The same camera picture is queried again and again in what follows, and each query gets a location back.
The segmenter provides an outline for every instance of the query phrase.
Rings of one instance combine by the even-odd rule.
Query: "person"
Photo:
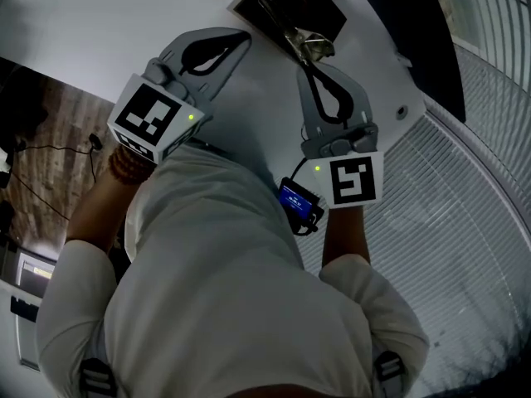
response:
[[[428,340],[370,265],[362,207],[329,211],[315,277],[247,168],[183,145],[152,171],[117,148],[71,217],[37,318],[39,367],[59,396],[80,394],[94,349],[129,397],[369,397],[375,342],[411,387]],[[132,264],[117,284],[107,253],[125,216]]]

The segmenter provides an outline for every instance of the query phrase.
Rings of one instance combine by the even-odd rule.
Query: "sleeve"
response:
[[[79,395],[79,367],[116,290],[107,254],[80,240],[65,244],[37,315],[39,367],[59,396]]]
[[[359,255],[337,258],[321,270],[319,277],[362,308],[373,337],[401,357],[409,389],[424,367],[429,349],[427,335],[412,308]]]

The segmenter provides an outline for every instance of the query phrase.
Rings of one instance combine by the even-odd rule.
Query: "black cable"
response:
[[[82,150],[77,150],[74,148],[69,148],[68,146],[65,146],[64,148],[58,148],[57,146],[53,146],[52,144],[47,144],[45,146],[28,146],[27,148],[19,148],[16,150],[17,153],[24,152],[28,149],[45,149],[45,148],[52,148],[55,150],[70,150],[74,153],[79,153],[81,155],[89,155],[90,159],[90,171],[92,172],[92,178],[94,178],[94,183],[96,183],[96,175],[94,173],[94,161],[92,160],[92,152],[95,150],[94,144],[90,147],[90,150],[88,152],[83,152]]]
[[[297,175],[297,172],[299,172],[299,170],[302,168],[302,166],[306,163],[306,161],[308,161],[308,159],[306,158],[302,158],[302,161],[299,162],[299,165],[297,165],[297,167],[295,168],[295,170],[293,171],[293,174],[291,174],[291,177],[290,177],[290,180],[293,180],[295,178],[295,176]]]
[[[45,205],[47,205],[48,207],[50,207],[54,212],[56,212],[57,214],[59,214],[60,216],[62,216],[65,220],[67,221],[70,221],[70,218],[62,215],[56,208],[54,208],[52,205],[50,205],[47,201],[45,201],[44,199],[42,199],[42,197],[40,197],[39,195],[37,195],[33,189],[31,187],[29,187],[25,182],[23,182],[20,177],[15,174],[14,172],[12,172],[12,175],[27,189],[29,190],[39,201],[41,201],[42,203],[44,203]]]
[[[89,159],[90,159],[90,171],[92,172],[92,178],[94,178],[94,184],[96,184],[96,175],[94,174],[94,163],[92,162],[92,151],[94,150],[94,146],[90,148],[89,151]]]
[[[44,149],[44,148],[52,148],[52,149],[55,149],[55,150],[70,150],[74,153],[79,153],[81,155],[89,155],[89,159],[90,159],[90,171],[92,172],[92,178],[94,179],[94,183],[96,183],[96,175],[94,173],[94,162],[92,160],[92,152],[94,152],[95,150],[95,146],[94,144],[92,144],[92,146],[90,147],[90,150],[88,152],[83,152],[82,150],[77,150],[77,149],[74,149],[74,148],[70,148],[68,146],[65,146],[63,148],[58,148],[57,146],[53,146],[51,144],[47,144],[45,146],[28,146],[27,148],[19,148],[19,149],[16,149],[15,152],[17,153],[20,153],[20,152],[24,152],[25,150],[28,150],[28,149]],[[42,197],[40,197],[31,187],[29,187],[25,182],[23,182],[21,180],[21,178],[15,174],[14,172],[12,172],[12,175],[27,189],[29,190],[39,201],[41,201],[42,203],[44,203],[45,205],[47,205],[48,207],[50,207],[55,213],[57,213],[59,216],[62,216],[65,220],[69,221],[70,218],[62,215],[56,208],[54,208],[51,204],[49,204],[47,201],[45,201],[44,199],[42,199]]]
[[[302,126],[300,127],[300,137],[302,138],[303,142],[307,142],[308,139],[305,138],[304,135],[302,134],[303,130],[304,130],[304,123],[302,123]]]
[[[69,148],[69,147],[65,147],[65,148],[57,148],[56,146],[52,146],[51,144],[47,144],[46,146],[28,146],[27,148],[22,148],[22,149],[17,149],[17,153],[20,153],[20,152],[24,152],[25,150],[28,150],[28,149],[44,149],[44,148],[52,148],[52,149],[55,149],[55,150],[71,150],[72,152],[75,152],[75,153],[80,153],[82,155],[88,155],[90,153],[90,150],[89,152],[83,152],[82,150],[77,150],[77,149],[74,149],[74,148]]]

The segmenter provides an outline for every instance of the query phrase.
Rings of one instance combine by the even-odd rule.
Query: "white shirt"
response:
[[[296,384],[371,396],[372,337],[398,353],[409,383],[428,342],[397,291],[361,257],[319,279],[304,272],[285,213],[251,172],[181,147],[129,208],[133,264],[118,286],[106,254],[67,243],[37,319],[39,365],[78,396],[79,365],[101,323],[130,397],[224,398]]]

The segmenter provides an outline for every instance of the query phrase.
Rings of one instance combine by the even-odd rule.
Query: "wooden panel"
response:
[[[89,135],[94,133],[104,145],[92,156],[97,176],[115,147],[106,126],[114,104],[50,78],[43,77],[41,85],[42,105],[49,115],[27,146],[52,144],[88,151]],[[13,172],[66,217],[93,184],[89,157],[67,150],[28,149],[17,153]],[[39,201],[14,176],[5,190],[0,189],[2,199],[10,201],[15,209],[10,236],[20,246],[56,259],[67,220]]]

